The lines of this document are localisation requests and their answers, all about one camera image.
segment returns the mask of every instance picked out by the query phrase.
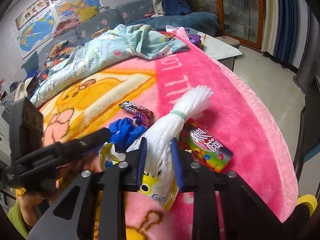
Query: white curtain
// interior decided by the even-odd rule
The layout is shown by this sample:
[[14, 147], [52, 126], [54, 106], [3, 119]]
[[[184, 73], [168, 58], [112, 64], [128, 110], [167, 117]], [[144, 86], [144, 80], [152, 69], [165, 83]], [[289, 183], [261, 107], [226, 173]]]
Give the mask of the white curtain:
[[279, 23], [279, 0], [266, 0], [266, 19], [262, 36], [262, 52], [274, 54]]
[[162, 0], [153, 0], [153, 10], [156, 14], [164, 14]]

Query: pile of clothes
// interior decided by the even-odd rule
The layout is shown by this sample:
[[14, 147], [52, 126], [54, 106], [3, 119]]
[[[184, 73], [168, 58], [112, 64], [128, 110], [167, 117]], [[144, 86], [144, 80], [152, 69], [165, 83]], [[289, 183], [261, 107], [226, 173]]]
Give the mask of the pile of clothes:
[[67, 33], [70, 30], [75, 29], [78, 24], [80, 23], [79, 19], [73, 18], [73, 19], [68, 19], [66, 21], [60, 22], [54, 31], [54, 38], [61, 36], [62, 34]]
[[5, 106], [8, 110], [11, 110], [12, 104], [15, 101], [24, 97], [30, 99], [38, 87], [39, 83], [36, 75], [26, 78], [23, 82], [21, 80], [13, 82], [10, 85], [10, 94], [7, 94], [1, 100], [1, 106]]
[[69, 41], [60, 41], [54, 45], [49, 56], [44, 60], [43, 69], [38, 75], [39, 83], [47, 79], [49, 70], [52, 67], [69, 58], [75, 47], [76, 46]]

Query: gray floor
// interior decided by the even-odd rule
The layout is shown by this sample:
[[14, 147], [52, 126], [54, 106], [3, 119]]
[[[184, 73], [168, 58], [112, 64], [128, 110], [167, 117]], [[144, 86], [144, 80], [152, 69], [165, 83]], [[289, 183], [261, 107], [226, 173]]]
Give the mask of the gray floor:
[[[261, 98], [276, 120], [293, 160], [297, 147], [300, 112], [304, 95], [295, 87], [291, 70], [284, 69], [262, 54], [240, 46], [242, 56], [235, 61], [234, 73]], [[305, 163], [299, 181], [299, 195], [315, 194], [320, 181], [320, 154]]]

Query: person's hand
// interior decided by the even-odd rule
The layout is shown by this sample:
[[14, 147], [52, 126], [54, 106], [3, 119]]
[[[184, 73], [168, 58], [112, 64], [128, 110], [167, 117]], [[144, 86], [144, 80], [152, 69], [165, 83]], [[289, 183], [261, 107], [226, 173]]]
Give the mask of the person's hand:
[[30, 230], [38, 221], [38, 217], [36, 216], [33, 207], [39, 205], [43, 200], [50, 196], [50, 192], [28, 191], [18, 197], [17, 200], [19, 202], [21, 215], [27, 229]]
[[91, 171], [92, 173], [102, 171], [99, 164], [99, 156], [96, 152], [89, 153], [80, 160], [69, 163], [68, 170], [77, 174], [86, 170]]

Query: candy wrapper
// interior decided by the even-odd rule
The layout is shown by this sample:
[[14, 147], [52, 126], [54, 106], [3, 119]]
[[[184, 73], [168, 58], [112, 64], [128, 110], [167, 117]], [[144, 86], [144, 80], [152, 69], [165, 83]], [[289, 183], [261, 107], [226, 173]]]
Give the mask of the candy wrapper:
[[100, 168], [105, 171], [110, 166], [124, 161], [126, 155], [124, 153], [117, 153], [113, 143], [104, 143], [99, 152]]
[[206, 129], [190, 118], [180, 133], [180, 145], [191, 149], [193, 157], [213, 171], [221, 171], [233, 153]]
[[150, 128], [154, 123], [153, 112], [142, 106], [137, 106], [135, 103], [130, 101], [124, 101], [119, 105], [122, 109], [129, 111], [134, 114], [135, 124], [138, 126], [144, 126]]
[[171, 208], [178, 191], [179, 188], [175, 179], [171, 182], [168, 190], [158, 178], [143, 174], [140, 192], [157, 201], [165, 210], [169, 210]]

